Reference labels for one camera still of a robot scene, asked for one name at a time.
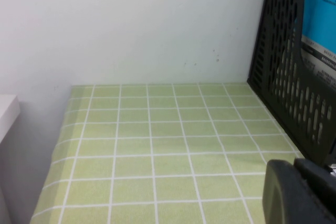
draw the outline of blue package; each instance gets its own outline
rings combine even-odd
[[[302,58],[336,89],[336,0],[304,0]]]

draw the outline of green grid mat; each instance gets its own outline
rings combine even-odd
[[[295,157],[245,83],[74,86],[31,223],[263,223]]]

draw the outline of slotted plastic divider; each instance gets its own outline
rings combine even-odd
[[[336,163],[336,92],[301,58],[304,0],[264,0],[248,83],[306,158]]]

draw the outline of blue label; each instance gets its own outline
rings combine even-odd
[[[336,0],[304,0],[302,34],[336,53]]]

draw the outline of black mesh basket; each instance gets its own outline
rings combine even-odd
[[[248,83],[303,155],[336,163],[336,92],[301,58],[304,0],[264,0]]]

